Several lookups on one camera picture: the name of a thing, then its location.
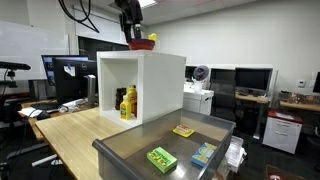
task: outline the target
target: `monitor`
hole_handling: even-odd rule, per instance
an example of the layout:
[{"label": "monitor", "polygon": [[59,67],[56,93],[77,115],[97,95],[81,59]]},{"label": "monitor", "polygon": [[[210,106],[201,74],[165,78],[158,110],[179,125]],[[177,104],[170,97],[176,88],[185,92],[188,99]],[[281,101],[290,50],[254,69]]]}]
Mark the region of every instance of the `monitor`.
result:
[{"label": "monitor", "polygon": [[235,79],[236,71],[232,69],[211,68],[210,80],[230,80]]},{"label": "monitor", "polygon": [[320,93],[320,72],[318,72],[316,82],[314,83],[313,92]]},{"label": "monitor", "polygon": [[193,82],[192,77],[195,69],[196,69],[196,66],[186,66],[186,72],[184,77],[186,78],[187,82]]},{"label": "monitor", "polygon": [[94,75],[98,80],[96,61],[53,59],[56,98],[58,104],[87,97],[88,81],[84,76]]},{"label": "monitor", "polygon": [[68,59],[68,60],[82,60],[82,61],[88,61],[89,57],[84,55],[42,55],[42,62],[44,66],[44,70],[47,75],[48,83],[50,86],[54,86],[54,73],[53,73],[53,67],[52,67],[52,60],[53,58],[56,59]]},{"label": "monitor", "polygon": [[238,90],[267,93],[271,75],[271,68],[236,68],[236,87]]}]

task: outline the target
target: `computer monitor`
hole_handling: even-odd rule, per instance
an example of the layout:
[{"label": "computer monitor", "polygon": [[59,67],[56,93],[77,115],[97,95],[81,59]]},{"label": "computer monitor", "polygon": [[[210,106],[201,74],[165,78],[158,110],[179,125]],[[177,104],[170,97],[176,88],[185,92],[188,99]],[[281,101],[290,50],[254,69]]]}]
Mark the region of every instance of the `computer monitor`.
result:
[{"label": "computer monitor", "polygon": [[193,77],[194,69],[196,69],[196,66],[186,66],[186,72],[184,77],[186,78],[187,82],[193,82],[192,77]]},{"label": "computer monitor", "polygon": [[68,59],[68,60],[81,60],[81,61],[88,61],[89,57],[85,55],[42,55],[42,62],[43,66],[47,75],[48,83],[50,86],[54,86],[54,73],[52,67],[52,60],[53,58],[56,59]]},{"label": "computer monitor", "polygon": [[84,76],[92,74],[98,80],[96,61],[58,60],[54,58],[53,72],[55,74],[58,104],[87,97],[88,80]]},{"label": "computer monitor", "polygon": [[316,82],[314,83],[313,92],[320,93],[320,72],[318,72]]},{"label": "computer monitor", "polygon": [[214,69],[211,68],[210,80],[230,80],[234,81],[236,71],[232,69]]},{"label": "computer monitor", "polygon": [[272,68],[236,68],[237,90],[267,93]]}]

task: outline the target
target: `cabinet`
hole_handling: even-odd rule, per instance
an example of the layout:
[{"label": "cabinet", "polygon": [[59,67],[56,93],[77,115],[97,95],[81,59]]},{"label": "cabinet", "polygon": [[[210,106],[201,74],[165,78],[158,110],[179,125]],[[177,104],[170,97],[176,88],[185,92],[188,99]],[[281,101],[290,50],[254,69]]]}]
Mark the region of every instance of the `cabinet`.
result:
[{"label": "cabinet", "polygon": [[210,115],[213,91],[202,90],[195,93],[194,89],[185,85],[183,90],[183,109]]},{"label": "cabinet", "polygon": [[[152,51],[98,52],[99,109],[105,118],[131,128],[182,107],[186,58]],[[138,115],[120,119],[116,89],[136,85]]]},{"label": "cabinet", "polygon": [[299,117],[269,111],[263,144],[294,154],[302,124]]}]

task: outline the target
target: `yellow bottle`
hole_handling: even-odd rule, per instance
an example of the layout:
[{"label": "yellow bottle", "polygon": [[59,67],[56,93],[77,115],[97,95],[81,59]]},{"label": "yellow bottle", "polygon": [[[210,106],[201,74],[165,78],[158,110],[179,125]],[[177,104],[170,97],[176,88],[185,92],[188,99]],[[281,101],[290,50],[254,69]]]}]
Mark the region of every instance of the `yellow bottle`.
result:
[{"label": "yellow bottle", "polygon": [[126,120],[131,119],[131,104],[127,96],[123,96],[123,101],[120,104],[120,118]]},{"label": "yellow bottle", "polygon": [[134,85],[130,85],[129,90],[127,92],[128,101],[131,104],[131,112],[137,117],[137,90],[134,88]]}]

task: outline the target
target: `red object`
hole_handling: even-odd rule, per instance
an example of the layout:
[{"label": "red object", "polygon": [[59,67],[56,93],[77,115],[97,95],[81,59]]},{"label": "red object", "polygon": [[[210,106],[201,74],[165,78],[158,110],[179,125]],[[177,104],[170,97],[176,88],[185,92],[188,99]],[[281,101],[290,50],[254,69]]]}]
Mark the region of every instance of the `red object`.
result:
[{"label": "red object", "polygon": [[155,45],[155,41],[149,39],[132,39],[131,43],[128,43],[130,50],[152,50]]},{"label": "red object", "polygon": [[[283,114],[283,115],[290,115],[293,117],[293,119],[287,119],[285,117],[281,117],[281,116],[277,116],[277,113],[280,113],[280,114]],[[279,110],[275,110],[275,109],[272,109],[269,111],[268,113],[268,116],[269,117],[272,117],[272,118],[275,118],[275,119],[280,119],[280,120],[283,120],[283,121],[288,121],[288,122],[294,122],[294,123],[298,123],[298,124],[303,124],[303,121],[300,117],[298,116],[293,116],[291,114],[288,114],[288,113],[284,113],[284,112],[281,112]]]}]

